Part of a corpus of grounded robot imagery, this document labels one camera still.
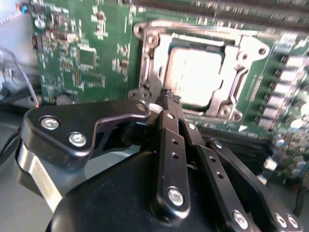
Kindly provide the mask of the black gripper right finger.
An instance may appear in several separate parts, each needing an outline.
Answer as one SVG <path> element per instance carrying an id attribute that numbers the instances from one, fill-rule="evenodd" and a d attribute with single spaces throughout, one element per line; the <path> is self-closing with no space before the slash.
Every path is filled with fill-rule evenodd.
<path id="1" fill-rule="evenodd" d="M 221 232 L 301 232 L 296 216 L 275 200 L 267 187 L 221 142 L 205 142 L 199 130 L 175 102 L 185 141 L 197 158 L 197 168 L 208 179 L 219 211 Z"/>

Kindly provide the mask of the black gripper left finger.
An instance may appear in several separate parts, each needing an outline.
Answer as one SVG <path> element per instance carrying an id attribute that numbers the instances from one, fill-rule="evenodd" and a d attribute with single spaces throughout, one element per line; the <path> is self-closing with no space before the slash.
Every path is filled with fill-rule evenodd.
<path id="1" fill-rule="evenodd" d="M 176 101 L 164 91 L 150 105 L 124 100 L 31 109 L 21 127 L 18 165 L 54 213 L 76 186 L 132 155 L 153 152 L 158 160 L 151 212 L 185 218 L 191 203 Z"/>

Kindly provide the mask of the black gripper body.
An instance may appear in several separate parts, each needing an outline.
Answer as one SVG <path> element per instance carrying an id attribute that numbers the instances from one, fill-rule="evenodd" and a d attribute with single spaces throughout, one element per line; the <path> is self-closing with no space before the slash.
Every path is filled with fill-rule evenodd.
<path id="1" fill-rule="evenodd" d="M 176 226 L 158 220 L 150 199 L 157 174 L 153 152 L 132 155 L 70 190 L 49 232 L 228 232 L 205 176 L 188 168 L 191 210 Z"/>

